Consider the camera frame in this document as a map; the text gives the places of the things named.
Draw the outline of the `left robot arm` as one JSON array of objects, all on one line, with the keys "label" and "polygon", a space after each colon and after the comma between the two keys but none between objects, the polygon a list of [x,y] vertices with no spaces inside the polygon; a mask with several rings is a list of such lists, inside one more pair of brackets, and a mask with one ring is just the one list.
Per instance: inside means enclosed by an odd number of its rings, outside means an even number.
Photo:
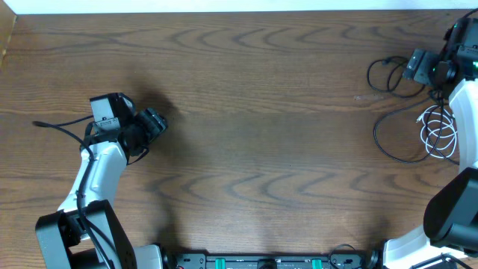
[{"label": "left robot arm", "polygon": [[137,111],[124,93],[93,97],[90,106],[72,189],[35,226],[46,267],[162,268],[159,246],[133,247],[113,205],[122,172],[149,153],[167,121],[152,108]]}]

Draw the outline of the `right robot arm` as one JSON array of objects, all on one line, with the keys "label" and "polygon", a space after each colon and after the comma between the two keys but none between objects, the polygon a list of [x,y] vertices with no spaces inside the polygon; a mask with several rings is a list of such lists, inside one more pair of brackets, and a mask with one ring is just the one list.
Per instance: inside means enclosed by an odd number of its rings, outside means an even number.
[{"label": "right robot arm", "polygon": [[372,255],[375,268],[465,268],[463,260],[477,256],[477,19],[457,19],[444,41],[439,53],[415,49],[383,60],[430,89],[434,104],[418,117],[420,139],[426,156],[458,156],[459,172],[430,200],[422,225]]}]

